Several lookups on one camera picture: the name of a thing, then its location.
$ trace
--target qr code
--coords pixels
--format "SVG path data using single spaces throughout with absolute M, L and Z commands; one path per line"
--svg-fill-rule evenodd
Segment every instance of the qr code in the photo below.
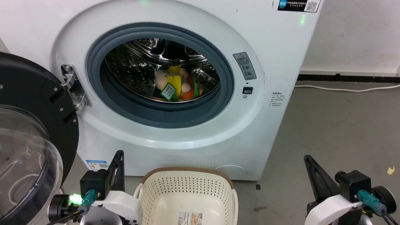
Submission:
M 307 2 L 305 12 L 316 12 L 318 9 L 318 2 Z

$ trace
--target door hinge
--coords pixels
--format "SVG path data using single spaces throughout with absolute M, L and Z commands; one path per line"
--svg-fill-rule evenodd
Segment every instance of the door hinge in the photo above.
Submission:
M 65 81 L 61 86 L 70 94 L 75 110 L 79 111 L 86 105 L 90 106 L 89 99 L 76 75 L 74 67 L 71 64 L 63 64 L 61 71 Z

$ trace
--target gray floor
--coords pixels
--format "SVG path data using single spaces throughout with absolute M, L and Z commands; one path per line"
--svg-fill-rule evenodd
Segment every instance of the gray floor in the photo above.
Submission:
M 366 89 L 388 84 L 302 82 L 330 88 Z M 359 170 L 373 186 L 385 186 L 400 196 L 400 90 L 363 93 L 296 88 L 291 97 L 264 174 L 256 182 L 235 181 L 239 198 L 239 225 L 301 225 L 306 204 L 314 197 L 303 156 L 312 155 L 333 177 L 342 170 Z M 78 193 L 86 166 L 77 158 L 63 186 Z M 133 194 L 141 177 L 126 178 Z M 400 214 L 393 216 L 400 221 Z M 381 218 L 374 224 L 384 224 Z

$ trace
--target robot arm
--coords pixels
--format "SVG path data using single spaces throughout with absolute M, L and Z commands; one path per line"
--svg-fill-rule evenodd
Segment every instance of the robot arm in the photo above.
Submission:
M 69 202 L 69 195 L 55 195 L 48 218 L 52 225 L 73 219 L 80 225 L 139 225 L 142 207 L 134 196 L 125 193 L 124 152 L 117 151 L 108 170 L 87 171 L 80 180 L 81 203 Z
M 338 172 L 338 186 L 312 156 L 306 155 L 304 162 L 316 200 L 307 205 L 305 225 L 371 225 L 373 214 L 398 225 L 390 216 L 396 202 L 388 189 L 371 188 L 371 179 L 357 170 Z

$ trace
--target white plastic basket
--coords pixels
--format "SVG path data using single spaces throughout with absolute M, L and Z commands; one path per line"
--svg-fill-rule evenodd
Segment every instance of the white plastic basket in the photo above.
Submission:
M 238 196 L 223 173 L 191 167 L 149 172 L 134 196 L 143 225 L 236 225 Z

